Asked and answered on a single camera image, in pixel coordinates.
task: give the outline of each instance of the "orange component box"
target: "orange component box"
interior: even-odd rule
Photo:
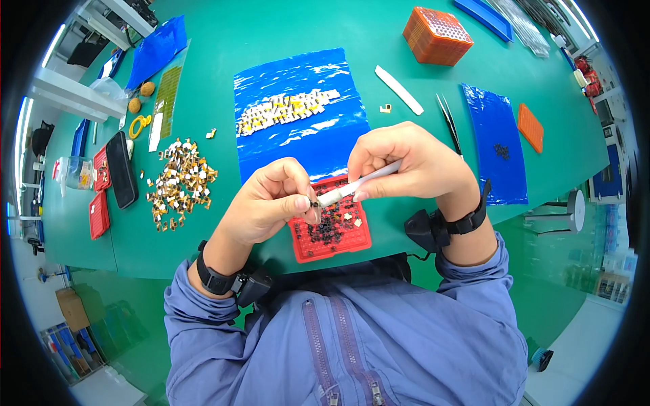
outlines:
[[[402,33],[421,64],[454,66],[474,45],[453,14],[414,7]]]

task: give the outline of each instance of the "white tool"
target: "white tool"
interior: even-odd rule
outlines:
[[[400,99],[404,100],[406,105],[409,106],[414,113],[419,116],[424,112],[420,103],[418,103],[417,100],[415,100],[415,98],[411,96],[411,94],[397,80],[395,80],[390,73],[383,70],[379,65],[374,69],[374,72],[379,76],[379,79],[383,80],[388,87],[393,89]]]
[[[377,169],[376,171],[359,178],[357,181],[354,181],[352,183],[348,183],[343,187],[340,187],[338,189],[330,190],[329,192],[317,197],[318,200],[318,205],[320,207],[327,207],[331,206],[334,203],[338,202],[348,194],[354,193],[357,188],[365,181],[369,181],[371,179],[374,179],[376,177],[380,176],[386,176],[390,175],[393,172],[397,172],[397,170],[400,168],[400,165],[402,164],[402,160],[396,160],[390,165],[386,165],[381,169]]]

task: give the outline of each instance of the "green workbench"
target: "green workbench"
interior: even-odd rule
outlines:
[[[246,10],[228,2],[176,2],[160,0],[153,8],[161,21],[185,14],[191,45],[177,94],[172,136],[163,138],[159,150],[176,137],[197,141],[201,156],[219,171],[211,184],[210,210],[195,207],[186,214],[184,227],[158,233],[151,220],[151,203],[145,199],[146,179],[155,179],[163,163],[157,153],[147,152],[148,128],[135,140],[132,160],[139,199],[125,210],[116,206],[108,192],[110,229],[96,241],[88,231],[88,202],[93,193],[69,190],[62,199],[58,185],[45,183],[43,222],[48,260],[83,268],[117,270],[131,277],[169,279],[176,266],[190,258],[201,239],[208,238],[227,209],[241,183],[234,130],[233,75],[251,66],[308,51],[343,47],[350,70],[367,109],[372,128],[411,120],[452,146],[436,93],[444,94],[454,115],[460,145],[467,163],[477,173],[476,144],[469,109],[461,82],[510,97],[515,114],[525,103],[544,126],[544,149],[537,154],[521,137],[526,163],[530,204],[492,206],[488,214],[499,223],[556,198],[584,182],[608,164],[600,121],[580,92],[573,74],[552,45],[550,57],[535,57],[519,40],[504,43],[479,22],[452,5],[451,1],[401,3],[391,1],[295,3],[282,7],[264,1],[250,1]],[[419,64],[409,49],[402,30],[413,6],[452,12],[471,35],[474,46],[454,67]],[[81,79],[90,84],[108,59],[109,45]],[[128,52],[115,76],[125,85],[133,64]],[[377,76],[380,65],[393,75],[424,108],[416,116]],[[158,83],[160,73],[154,76]],[[153,98],[139,114],[153,110]],[[379,106],[393,105],[392,113],[379,113]],[[126,126],[135,117],[128,114]],[[47,150],[47,168],[54,160],[69,155],[78,117],[63,113]],[[217,128],[216,136],[205,133]],[[86,144],[91,157],[117,131],[118,120],[109,118],[99,125],[97,144],[92,145],[92,128]],[[145,171],[139,179],[140,170]],[[330,259],[298,264],[290,232],[283,228],[274,238],[258,244],[252,257],[276,273],[289,273],[338,266],[382,257],[418,247],[404,234],[403,223],[419,209],[434,210],[433,199],[389,198],[364,201],[372,247],[356,253],[342,253]]]

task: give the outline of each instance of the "chair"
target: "chair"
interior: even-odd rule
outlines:
[[[544,233],[537,233],[541,235],[560,235],[560,234],[577,234],[582,230],[584,224],[584,195],[582,190],[572,190],[569,193],[567,201],[550,201],[544,203],[545,206],[558,206],[566,207],[566,214],[538,214],[526,216],[526,220],[543,220],[543,221],[566,221],[568,229],[545,231]]]

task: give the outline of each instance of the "red tray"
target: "red tray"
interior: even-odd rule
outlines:
[[[88,205],[88,215],[90,217],[90,239],[97,240],[111,226],[106,205],[106,192],[102,190],[97,193]]]
[[[316,190],[316,195],[329,192],[347,183],[348,176],[342,175],[312,185]],[[311,228],[301,218],[294,217],[287,225],[291,230],[293,240],[293,251],[296,254],[296,260],[303,264],[313,260],[331,258],[342,252],[355,252],[362,249],[370,248],[370,231],[366,215],[361,208],[361,203],[353,203],[352,196],[346,196],[338,202],[339,206],[332,205],[322,212],[322,221],[319,225],[313,225]],[[345,213],[350,213],[352,219],[345,220]],[[361,225],[357,227],[354,222],[359,218]],[[331,231],[324,235],[322,230],[331,225]]]
[[[97,170],[97,180],[93,186],[95,192],[100,192],[108,188],[111,185],[111,174],[109,173],[109,162],[106,159],[106,146],[103,146],[99,152],[95,154],[92,167],[94,170]]]

